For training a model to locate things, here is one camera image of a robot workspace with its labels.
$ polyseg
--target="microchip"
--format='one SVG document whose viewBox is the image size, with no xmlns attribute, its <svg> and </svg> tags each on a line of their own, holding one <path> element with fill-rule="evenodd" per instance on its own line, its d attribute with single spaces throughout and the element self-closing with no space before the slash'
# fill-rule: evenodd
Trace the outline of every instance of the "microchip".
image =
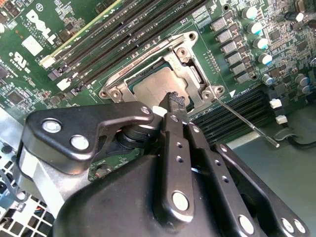
<svg viewBox="0 0 316 237">
<path fill-rule="evenodd" d="M 219 18 L 217 21 L 211 23 L 211 27 L 215 32 L 217 32 L 223 29 L 224 27 L 226 27 L 226 21 L 224 20 L 223 17 Z"/>
<path fill-rule="evenodd" d="M 297 50 L 299 51 L 299 52 L 301 52 L 301 51 L 303 51 L 304 49 L 306 49 L 307 48 L 307 42 L 306 41 L 303 41 L 303 42 L 301 42 L 301 43 L 299 43 L 298 45 L 297 45 Z"/>
<path fill-rule="evenodd" d="M 283 71 L 286 69 L 286 64 L 283 64 L 281 67 L 280 67 L 280 71 Z"/>
<path fill-rule="evenodd" d="M 104 11 L 106 9 L 106 7 L 101 3 L 99 5 L 97 5 L 97 7 L 95 8 L 95 11 L 100 14 L 102 11 Z"/>
<path fill-rule="evenodd" d="M 59 33 L 59 38 L 62 40 L 62 42 L 66 42 L 67 40 L 69 40 L 73 35 L 67 31 L 67 30 L 63 30 L 61 33 Z"/>
<path fill-rule="evenodd" d="M 68 23 L 68 24 L 65 26 L 65 28 L 66 28 L 66 30 L 71 31 L 71 30 L 74 28 L 74 26 L 73 26 L 72 23 Z"/>
<path fill-rule="evenodd" d="M 11 92 L 11 94 L 7 95 L 7 99 L 11 101 L 14 105 L 19 104 L 23 98 L 15 91 Z"/>
<path fill-rule="evenodd" d="M 241 61 L 241 56 L 239 53 L 235 53 L 229 58 L 227 58 L 228 63 L 232 66 L 233 64 Z"/>
<path fill-rule="evenodd" d="M 11 11 L 13 8 L 14 8 L 14 4 L 10 1 L 6 2 L 4 4 L 4 8 L 7 10 L 7 11 Z"/>
<path fill-rule="evenodd" d="M 250 80 L 250 76 L 248 75 L 248 73 L 245 73 L 245 74 L 241 75 L 240 77 L 236 78 L 236 81 L 239 84 L 242 84 L 242 83 L 244 83 L 245 81 L 248 81 L 248 80 Z"/>
<path fill-rule="evenodd" d="M 229 12 L 225 13 L 224 18 L 225 18 L 225 20 L 228 20 L 230 18 L 233 18 L 233 16 L 234 16 L 233 13 L 231 11 L 229 11 Z"/>
<path fill-rule="evenodd" d="M 245 53 L 246 51 L 247 51 L 246 46 L 241 47 L 240 49 L 238 49 L 238 52 L 239 52 L 239 53 Z"/>
<path fill-rule="evenodd" d="M 21 11 L 17 7 L 14 7 L 9 13 L 15 18 L 20 15 Z"/>
<path fill-rule="evenodd" d="M 8 20 L 8 17 L 0 12 L 0 23 L 5 23 Z"/>
<path fill-rule="evenodd" d="M 0 79 L 4 79 L 8 75 L 9 75 L 9 72 L 2 65 L 0 65 Z"/>
<path fill-rule="evenodd" d="M 278 38 L 280 38 L 281 37 L 281 34 L 280 34 L 280 31 L 279 30 L 276 30 L 276 31 L 274 31 L 274 32 L 272 32 L 271 34 L 270 34 L 270 39 L 271 40 L 277 40 Z"/>
<path fill-rule="evenodd" d="M 235 76 L 238 75 L 239 73 L 242 73 L 243 71 L 246 71 L 246 67 L 243 63 L 232 68 L 232 72 L 234 73 Z"/>
<path fill-rule="evenodd" d="M 280 68 L 273 68 L 271 71 L 269 71 L 270 76 L 273 78 L 280 76 Z"/>
<path fill-rule="evenodd" d="M 290 75 L 288 75 L 288 76 L 286 76 L 286 77 L 283 78 L 283 82 L 284 82 L 284 83 L 290 83 L 291 81 L 292 81 L 292 78 L 291 78 Z"/>
<path fill-rule="evenodd" d="M 216 37 L 217 41 L 219 41 L 220 43 L 224 43 L 230 40 L 231 38 L 232 38 L 232 34 L 228 30 L 225 30 L 218 37 Z"/>
<path fill-rule="evenodd" d="M 237 37 L 234 39 L 235 43 L 238 43 L 238 42 L 240 42 L 240 41 L 242 41 L 242 40 L 243 40 L 242 36 L 237 36 Z"/>
<path fill-rule="evenodd" d="M 235 31 L 235 30 L 238 30 L 238 25 L 237 25 L 237 24 L 233 24 L 233 25 L 229 26 L 228 29 L 229 29 L 231 32 L 233 32 L 233 31 Z"/>
<path fill-rule="evenodd" d="M 237 46 L 234 41 L 226 44 L 225 46 L 222 47 L 223 52 L 227 55 L 233 52 L 234 50 L 237 49 Z"/>
</svg>

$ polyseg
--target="metal screw head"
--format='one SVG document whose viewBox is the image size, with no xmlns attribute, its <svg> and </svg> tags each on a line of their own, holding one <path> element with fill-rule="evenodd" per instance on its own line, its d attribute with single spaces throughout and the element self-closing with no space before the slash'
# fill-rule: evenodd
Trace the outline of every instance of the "metal screw head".
<svg viewBox="0 0 316 237">
<path fill-rule="evenodd" d="M 252 235 L 255 232 L 255 228 L 253 227 L 253 225 L 251 224 L 251 222 L 249 221 L 249 219 L 247 217 L 245 217 L 244 215 L 240 215 L 239 216 L 239 223 L 241 225 L 241 227 L 250 235 Z"/>
<path fill-rule="evenodd" d="M 301 222 L 299 222 L 298 220 L 294 219 L 294 224 L 296 225 L 296 228 L 297 228 L 300 232 L 302 232 L 303 234 L 306 233 L 306 230 L 305 230 L 305 228 L 304 228 L 304 226 L 302 225 Z"/>
<path fill-rule="evenodd" d="M 175 121 L 175 122 L 178 122 L 178 121 L 179 121 L 178 118 L 177 118 L 175 115 L 171 115 L 171 119 L 172 119 L 173 121 Z"/>
<path fill-rule="evenodd" d="M 287 231 L 289 231 L 290 233 L 294 233 L 294 228 L 293 228 L 293 226 L 291 225 L 291 223 L 289 223 L 289 221 L 286 220 L 286 219 L 284 219 L 284 218 L 282 218 L 281 220 L 282 220 L 282 223 L 283 223 L 285 229 L 286 229 Z"/>
<path fill-rule="evenodd" d="M 57 133 L 61 130 L 61 124 L 55 120 L 46 120 L 41 127 L 50 133 Z"/>
<path fill-rule="evenodd" d="M 199 128 L 197 126 L 193 126 L 192 128 L 193 128 L 194 132 L 199 132 Z"/>
<path fill-rule="evenodd" d="M 223 152 L 227 152 L 227 148 L 223 144 L 221 144 L 220 147 L 221 147 Z"/>
<path fill-rule="evenodd" d="M 70 143 L 78 150 L 85 150 L 89 146 L 89 141 L 84 136 L 75 135 L 70 139 Z"/>
<path fill-rule="evenodd" d="M 145 106 L 141 107 L 140 110 L 141 110 L 143 113 L 147 114 L 147 115 L 150 114 L 149 109 L 148 109 L 147 107 L 145 107 Z"/>
<path fill-rule="evenodd" d="M 175 192 L 172 195 L 172 201 L 180 211 L 185 211 L 189 208 L 189 202 L 182 193 Z"/>
</svg>

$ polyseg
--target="electrolytic capacitor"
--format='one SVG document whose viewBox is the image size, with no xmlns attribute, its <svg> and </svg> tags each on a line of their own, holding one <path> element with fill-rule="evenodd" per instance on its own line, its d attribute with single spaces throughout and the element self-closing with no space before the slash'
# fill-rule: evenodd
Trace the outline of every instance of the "electrolytic capacitor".
<svg viewBox="0 0 316 237">
<path fill-rule="evenodd" d="M 259 49 L 265 49 L 268 47 L 268 40 L 266 38 L 258 37 L 254 40 L 253 46 Z"/>
<path fill-rule="evenodd" d="M 250 34 L 258 35 L 261 33 L 263 26 L 259 22 L 252 21 L 247 27 L 247 31 Z"/>
<path fill-rule="evenodd" d="M 243 19 L 255 19 L 258 15 L 258 10 L 254 6 L 247 6 L 241 12 L 241 17 Z"/>
<path fill-rule="evenodd" d="M 272 85 L 274 82 L 273 78 L 268 74 L 264 74 L 261 80 L 265 85 Z"/>
<path fill-rule="evenodd" d="M 301 12 L 290 11 L 286 13 L 284 17 L 288 21 L 301 22 L 304 18 L 304 14 Z"/>
</svg>

